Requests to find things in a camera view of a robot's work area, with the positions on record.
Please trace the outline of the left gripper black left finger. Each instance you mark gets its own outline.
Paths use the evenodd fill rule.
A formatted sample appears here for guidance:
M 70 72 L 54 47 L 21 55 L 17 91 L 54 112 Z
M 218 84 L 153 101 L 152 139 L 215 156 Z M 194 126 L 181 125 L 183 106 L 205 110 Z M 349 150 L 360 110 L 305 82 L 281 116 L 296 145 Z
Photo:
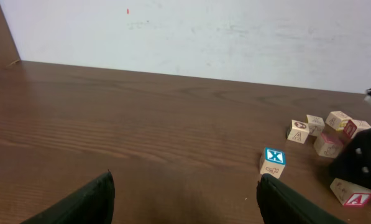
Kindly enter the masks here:
M 23 224 L 112 223 L 115 186 L 107 171 Z

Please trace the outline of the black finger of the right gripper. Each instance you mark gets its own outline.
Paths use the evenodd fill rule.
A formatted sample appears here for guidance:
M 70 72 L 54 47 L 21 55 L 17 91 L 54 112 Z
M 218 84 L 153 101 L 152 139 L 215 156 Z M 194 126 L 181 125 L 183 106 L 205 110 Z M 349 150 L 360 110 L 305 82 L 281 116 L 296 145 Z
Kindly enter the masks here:
M 371 128 L 355 135 L 329 165 L 329 174 L 371 190 Z

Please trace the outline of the red A wooden block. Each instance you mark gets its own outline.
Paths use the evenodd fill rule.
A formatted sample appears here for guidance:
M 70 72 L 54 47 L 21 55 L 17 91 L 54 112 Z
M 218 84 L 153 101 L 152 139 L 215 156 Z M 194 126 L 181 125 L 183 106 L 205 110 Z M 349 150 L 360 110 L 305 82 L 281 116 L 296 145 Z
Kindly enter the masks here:
M 371 190 L 363 186 L 335 178 L 330 189 L 344 207 L 364 207 L 371 199 Z

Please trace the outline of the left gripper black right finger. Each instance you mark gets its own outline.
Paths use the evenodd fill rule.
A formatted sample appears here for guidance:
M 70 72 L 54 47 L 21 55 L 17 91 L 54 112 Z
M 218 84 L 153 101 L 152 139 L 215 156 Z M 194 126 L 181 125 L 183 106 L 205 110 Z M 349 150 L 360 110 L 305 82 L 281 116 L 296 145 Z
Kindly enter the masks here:
M 270 174 L 258 181 L 256 199 L 265 223 L 344 224 Z

